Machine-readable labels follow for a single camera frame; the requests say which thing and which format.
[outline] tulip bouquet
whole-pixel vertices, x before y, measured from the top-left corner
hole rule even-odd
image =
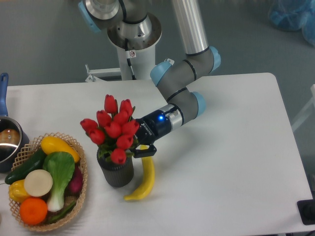
[[[106,162],[122,165],[134,153],[138,140],[135,133],[139,123],[132,118],[135,107],[129,99],[121,101],[119,112],[117,100],[106,95],[104,110],[97,111],[97,122],[86,118],[80,122],[91,141],[98,146],[98,158],[106,157]]]

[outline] woven basket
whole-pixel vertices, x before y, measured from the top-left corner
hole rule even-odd
[[[59,137],[63,140],[65,140],[71,147],[73,147],[78,154],[80,155],[81,159],[79,162],[79,168],[83,175],[83,187],[80,194],[73,195],[68,191],[67,189],[64,192],[64,207],[69,205],[71,202],[76,201],[75,207],[72,209],[70,213],[68,213],[64,218],[60,219],[54,224],[45,224],[45,221],[43,223],[40,223],[38,225],[27,225],[25,224],[20,217],[19,211],[20,211],[20,203],[15,202],[14,200],[10,199],[10,210],[12,212],[12,215],[15,217],[15,219],[19,222],[20,225],[23,225],[25,228],[31,230],[31,231],[38,231],[38,232],[44,232],[44,231],[50,231],[57,229],[61,227],[62,225],[68,223],[71,219],[73,219],[79,210],[82,207],[82,204],[85,199],[85,194],[87,191],[87,180],[88,180],[88,172],[87,172],[87,163],[86,158],[84,155],[84,151],[82,149],[82,146],[77,142],[76,139],[72,138],[69,135],[61,134],[61,133],[51,133],[51,134],[45,134],[44,136],[39,136],[38,138],[34,138],[32,142],[29,144],[26,144],[21,151],[18,153],[17,157],[15,158],[15,162],[13,163],[12,170],[17,168],[19,165],[21,165],[24,161],[26,161],[35,151],[37,151],[40,148],[40,142],[42,139],[46,136],[55,136]],[[48,212],[46,219],[49,219],[50,217],[58,214],[58,212]]]

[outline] dark gray pot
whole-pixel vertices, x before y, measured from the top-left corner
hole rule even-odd
[[[113,187],[123,187],[128,184],[133,178],[133,163],[132,157],[128,157],[123,165],[117,165],[112,162],[106,162],[105,156],[98,158],[99,166],[101,167],[106,181]]]

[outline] saucepan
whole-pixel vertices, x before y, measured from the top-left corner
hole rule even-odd
[[[6,91],[9,75],[2,73],[0,79],[0,173],[5,173],[11,170],[17,154],[30,140],[19,123],[8,117]]]

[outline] yellow banana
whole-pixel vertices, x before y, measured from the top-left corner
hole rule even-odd
[[[146,149],[146,146],[141,146],[140,149]],[[141,200],[145,198],[153,189],[155,181],[155,170],[152,157],[142,157],[142,167],[143,167],[143,179],[142,183],[138,188],[134,190],[133,193],[125,195],[124,199],[129,200]]]

